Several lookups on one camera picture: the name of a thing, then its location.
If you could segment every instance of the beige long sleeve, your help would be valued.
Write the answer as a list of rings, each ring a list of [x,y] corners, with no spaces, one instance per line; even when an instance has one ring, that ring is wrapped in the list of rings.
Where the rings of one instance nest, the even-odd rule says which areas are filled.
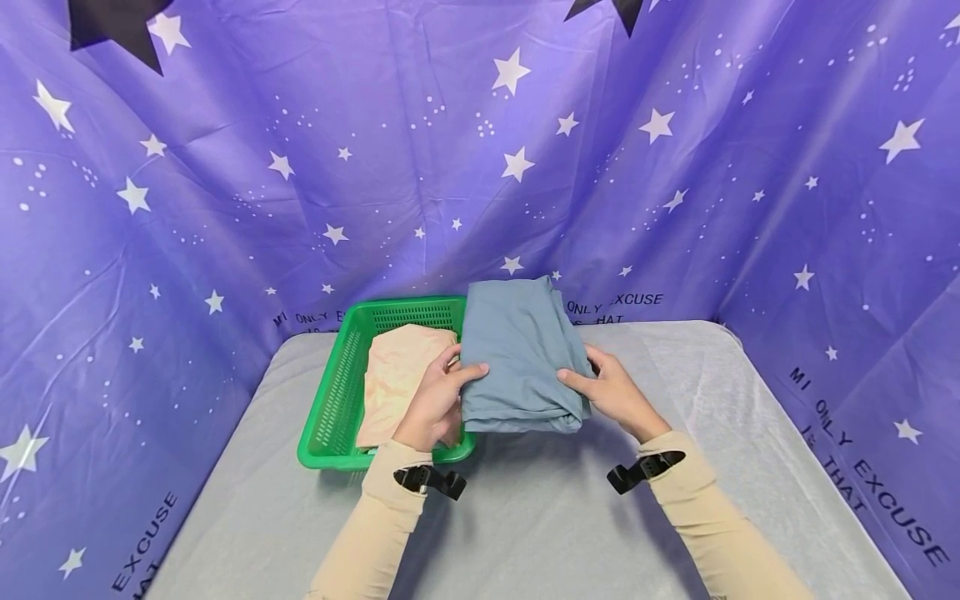
[[[430,465],[428,452],[390,440],[380,446],[347,524],[313,578],[305,600],[386,600],[425,495],[410,492],[394,471]]]
[[[680,534],[714,600],[813,598],[797,575],[724,495],[692,440],[679,431],[640,447],[640,454],[681,450],[686,458],[650,487]]]
[[[642,445],[640,454],[665,450],[681,450],[686,457],[651,480],[650,486],[693,557],[710,598],[812,598],[773,546],[723,494],[693,441],[671,431]],[[429,462],[429,454],[396,442],[380,448],[364,479],[360,501],[305,600],[386,600],[426,497],[404,490],[393,474]]]

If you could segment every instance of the folded blue-gray garment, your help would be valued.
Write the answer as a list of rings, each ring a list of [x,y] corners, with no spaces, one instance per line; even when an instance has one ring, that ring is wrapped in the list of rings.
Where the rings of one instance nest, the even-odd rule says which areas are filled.
[[[589,402],[557,379],[560,368],[594,375],[549,277],[470,284],[461,340],[464,364],[490,365],[461,392],[467,431],[573,433],[589,417]]]

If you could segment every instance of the sleeve cuff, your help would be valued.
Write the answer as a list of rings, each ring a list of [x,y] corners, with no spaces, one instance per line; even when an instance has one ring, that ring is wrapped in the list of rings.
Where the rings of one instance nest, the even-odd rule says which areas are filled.
[[[426,495],[400,486],[394,479],[394,472],[401,468],[432,464],[433,456],[429,452],[418,452],[408,445],[390,440],[377,449],[363,480],[363,493],[376,498],[388,508],[419,513]]]
[[[650,480],[650,485],[658,491],[667,492],[669,490],[670,495],[685,496],[716,481],[713,468],[704,458],[704,455],[700,453],[700,449],[690,439],[690,436],[682,431],[668,431],[646,444],[641,444],[639,455],[648,456],[667,450],[680,450],[686,456],[667,472]]]

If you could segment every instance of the black plastic clip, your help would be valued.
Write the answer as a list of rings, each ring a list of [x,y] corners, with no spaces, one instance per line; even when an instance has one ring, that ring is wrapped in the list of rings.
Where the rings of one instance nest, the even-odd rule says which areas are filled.
[[[429,465],[417,465],[394,471],[394,479],[411,492],[420,492],[425,486],[437,490],[454,501],[460,498],[460,494],[467,486],[467,480],[457,472],[451,471],[443,475]]]
[[[660,454],[641,456],[634,465],[626,468],[617,465],[607,473],[607,481],[619,494],[624,494],[635,488],[641,481],[652,479],[666,472],[686,457],[680,450],[667,450]]]

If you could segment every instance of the gray tablecloth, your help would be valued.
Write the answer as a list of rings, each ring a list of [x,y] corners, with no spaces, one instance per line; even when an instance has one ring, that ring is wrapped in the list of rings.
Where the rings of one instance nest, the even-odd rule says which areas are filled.
[[[907,598],[900,582],[722,327],[579,328],[617,354],[651,401],[690,433],[723,489],[818,598]],[[297,600],[360,493],[362,474],[296,458],[332,334],[289,340],[187,518],[149,600]],[[646,487],[605,479],[631,444],[594,412],[572,436],[481,435],[456,469],[460,501],[427,500],[393,599],[707,595]]]

